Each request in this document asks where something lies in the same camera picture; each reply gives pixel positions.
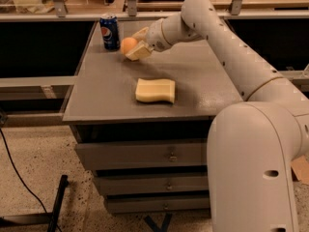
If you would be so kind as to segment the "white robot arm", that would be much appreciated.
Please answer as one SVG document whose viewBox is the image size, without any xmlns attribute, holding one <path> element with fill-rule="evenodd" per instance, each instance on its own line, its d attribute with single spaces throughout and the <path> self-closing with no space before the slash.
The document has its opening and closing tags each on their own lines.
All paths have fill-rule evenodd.
<svg viewBox="0 0 309 232">
<path fill-rule="evenodd" d="M 179 13 L 135 33 L 144 51 L 205 39 L 241 101 L 221 110 L 208 135 L 213 232 L 299 232 L 291 162 L 309 151 L 309 100 L 241 40 L 210 0 L 184 0 Z"/>
</svg>

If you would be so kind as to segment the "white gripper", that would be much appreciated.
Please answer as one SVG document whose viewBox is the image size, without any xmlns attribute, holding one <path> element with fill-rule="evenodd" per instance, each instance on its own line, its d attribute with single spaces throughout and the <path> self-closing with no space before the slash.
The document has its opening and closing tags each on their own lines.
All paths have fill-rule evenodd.
<svg viewBox="0 0 309 232">
<path fill-rule="evenodd" d="M 152 23 L 149 28 L 144 27 L 134 33 L 132 37 L 139 43 L 132 50 L 126 53 L 125 57 L 131 61 L 136 61 L 149 57 L 153 50 L 162 52 L 170 49 L 171 45 L 164 38 L 162 25 L 163 18 Z"/>
</svg>

